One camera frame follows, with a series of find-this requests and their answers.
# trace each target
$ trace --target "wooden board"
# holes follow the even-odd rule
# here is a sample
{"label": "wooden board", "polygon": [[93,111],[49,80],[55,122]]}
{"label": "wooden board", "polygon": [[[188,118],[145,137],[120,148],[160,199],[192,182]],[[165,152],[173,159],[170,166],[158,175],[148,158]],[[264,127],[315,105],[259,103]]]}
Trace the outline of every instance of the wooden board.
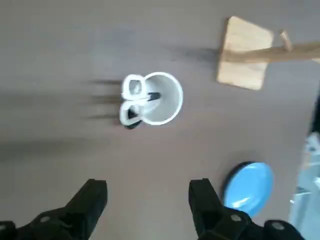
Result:
{"label": "wooden board", "polygon": [[266,49],[272,46],[273,33],[239,17],[229,18],[221,56],[217,81],[241,88],[261,89],[268,63],[234,63],[225,61],[228,51],[242,52]]}

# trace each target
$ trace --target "gray table surface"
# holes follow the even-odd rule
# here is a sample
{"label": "gray table surface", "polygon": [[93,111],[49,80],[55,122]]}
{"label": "gray table surface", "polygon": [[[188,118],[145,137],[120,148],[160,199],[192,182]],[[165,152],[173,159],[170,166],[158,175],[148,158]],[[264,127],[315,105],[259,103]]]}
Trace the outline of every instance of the gray table surface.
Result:
{"label": "gray table surface", "polygon": [[[287,220],[320,66],[272,63],[262,90],[251,91],[215,81],[218,49],[232,15],[285,28],[293,42],[320,39],[319,8],[316,0],[2,1],[0,218],[23,225],[97,178],[107,180],[109,202],[93,239],[194,240],[189,181],[209,178],[219,189],[251,160],[275,176],[254,220]],[[117,106],[92,101],[119,93],[104,81],[157,71],[184,90],[169,124],[125,130],[105,118]]]}

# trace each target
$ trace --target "white object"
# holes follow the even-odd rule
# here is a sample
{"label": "white object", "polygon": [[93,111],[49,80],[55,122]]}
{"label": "white object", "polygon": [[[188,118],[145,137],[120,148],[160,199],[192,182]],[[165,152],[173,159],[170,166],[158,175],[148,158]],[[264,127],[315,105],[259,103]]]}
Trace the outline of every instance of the white object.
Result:
{"label": "white object", "polygon": [[311,155],[320,155],[320,136],[317,132],[312,132],[306,139],[305,150]]}
{"label": "white object", "polygon": [[147,99],[146,79],[143,76],[130,74],[122,82],[121,96],[124,100]]}
{"label": "white object", "polygon": [[[145,77],[132,74],[124,79],[122,87],[125,101],[120,107],[119,118],[125,126],[138,121],[149,125],[163,125],[173,120],[181,110],[183,90],[178,80],[169,73],[153,72]],[[148,93],[160,93],[161,97],[148,101]],[[128,119],[129,109],[137,116]]]}

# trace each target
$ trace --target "wooden stick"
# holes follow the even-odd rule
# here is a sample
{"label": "wooden stick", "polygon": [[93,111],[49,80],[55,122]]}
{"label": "wooden stick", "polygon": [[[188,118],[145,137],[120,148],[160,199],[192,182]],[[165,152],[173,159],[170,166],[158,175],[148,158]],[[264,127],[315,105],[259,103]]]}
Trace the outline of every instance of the wooden stick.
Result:
{"label": "wooden stick", "polygon": [[292,51],[270,47],[252,51],[224,51],[223,61],[233,63],[270,63],[290,60],[320,59],[320,42],[294,44]]}

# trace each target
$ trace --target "blue plate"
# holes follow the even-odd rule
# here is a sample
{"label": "blue plate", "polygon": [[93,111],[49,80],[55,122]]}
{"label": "blue plate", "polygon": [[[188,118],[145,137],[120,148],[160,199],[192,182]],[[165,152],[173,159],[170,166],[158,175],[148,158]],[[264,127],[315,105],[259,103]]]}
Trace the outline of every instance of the blue plate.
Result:
{"label": "blue plate", "polygon": [[254,217],[265,206],[274,184],[269,165],[250,162],[238,166],[224,191],[224,205]]}

